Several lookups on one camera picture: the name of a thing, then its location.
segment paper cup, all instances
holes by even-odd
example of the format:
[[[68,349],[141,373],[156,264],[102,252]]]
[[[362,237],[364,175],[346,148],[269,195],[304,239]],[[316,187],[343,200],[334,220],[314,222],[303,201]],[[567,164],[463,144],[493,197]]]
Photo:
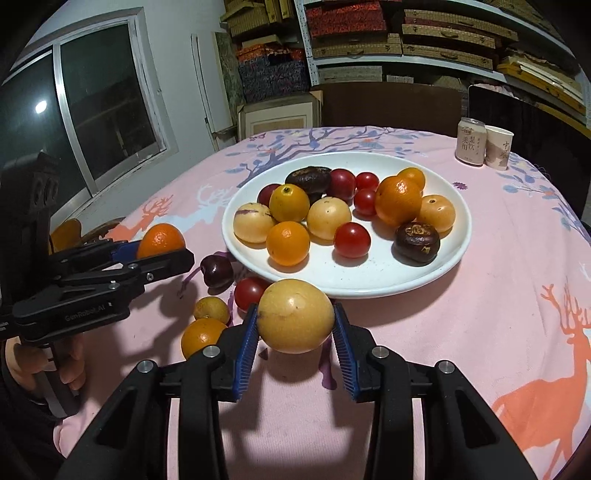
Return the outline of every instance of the paper cup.
[[[513,132],[503,128],[486,126],[485,163],[495,170],[506,170],[511,153]]]

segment window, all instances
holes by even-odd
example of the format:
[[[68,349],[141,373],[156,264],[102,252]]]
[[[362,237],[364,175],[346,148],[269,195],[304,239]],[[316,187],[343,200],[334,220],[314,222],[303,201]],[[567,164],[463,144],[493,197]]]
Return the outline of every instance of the window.
[[[53,81],[53,55],[38,60],[0,88],[0,166],[43,150],[59,160],[61,207],[85,188],[64,128]]]
[[[0,87],[0,167],[40,150],[57,158],[61,218],[166,149],[137,29],[137,14],[63,29]]]

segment dark chair back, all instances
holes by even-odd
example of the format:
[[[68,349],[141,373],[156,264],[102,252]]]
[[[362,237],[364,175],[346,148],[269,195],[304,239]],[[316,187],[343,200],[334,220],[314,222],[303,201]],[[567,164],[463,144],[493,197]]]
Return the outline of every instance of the dark chair back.
[[[322,125],[408,128],[457,136],[462,117],[458,90],[394,82],[324,83]]]
[[[472,86],[469,115],[515,136],[511,150],[538,167],[581,218],[591,181],[591,140],[555,116],[502,93]]]

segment woven box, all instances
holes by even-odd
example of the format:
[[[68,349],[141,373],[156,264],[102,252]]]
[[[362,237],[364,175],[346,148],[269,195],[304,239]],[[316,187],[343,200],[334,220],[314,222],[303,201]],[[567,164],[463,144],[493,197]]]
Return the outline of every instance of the woven box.
[[[553,37],[562,40],[560,34],[552,24],[525,0],[487,0],[486,3],[521,17],[529,23],[540,27]]]
[[[407,24],[415,23],[417,20],[430,20],[434,22],[441,22],[447,25],[459,25],[461,27],[469,27],[474,30],[492,33],[502,38],[509,40],[518,41],[517,32],[510,30],[509,28],[501,27],[494,23],[485,22],[484,20],[477,20],[476,18],[464,17],[463,15],[448,14],[445,12],[434,12],[431,10],[414,10],[406,9],[404,11],[405,20]]]
[[[362,65],[346,67],[328,67],[318,69],[320,83],[340,82],[381,82],[380,65]]]
[[[465,51],[451,50],[449,48],[431,47],[428,45],[407,45],[402,42],[402,52],[405,55],[417,55],[420,57],[429,57],[432,59],[457,61],[474,65],[483,69],[492,70],[492,60],[473,53]]]
[[[402,55],[400,35],[390,33],[388,35],[374,35],[373,38],[328,38],[325,41],[316,41],[312,48],[312,56],[315,59],[369,53]]]
[[[471,43],[486,48],[495,48],[495,39],[486,35],[478,35],[472,32],[457,30],[455,28],[433,27],[430,25],[403,24],[404,35],[420,35],[426,37],[442,38],[457,42]]]
[[[269,17],[263,4],[254,4],[254,8],[245,9],[228,18],[230,35],[233,37],[268,24]]]

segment screw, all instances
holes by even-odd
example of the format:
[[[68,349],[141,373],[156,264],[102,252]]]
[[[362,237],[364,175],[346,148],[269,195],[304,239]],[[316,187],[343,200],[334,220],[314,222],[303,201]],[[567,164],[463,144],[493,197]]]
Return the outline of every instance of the screw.
[[[146,374],[154,368],[154,362],[152,360],[142,360],[136,368],[138,372]]]
[[[207,358],[213,358],[215,356],[218,356],[219,354],[220,349],[218,346],[215,345],[208,345],[203,349],[203,355],[205,355]]]
[[[371,349],[371,354],[376,358],[386,358],[390,352],[384,346],[375,346]]]
[[[445,374],[451,374],[456,369],[456,366],[449,360],[443,360],[439,362],[439,370]]]

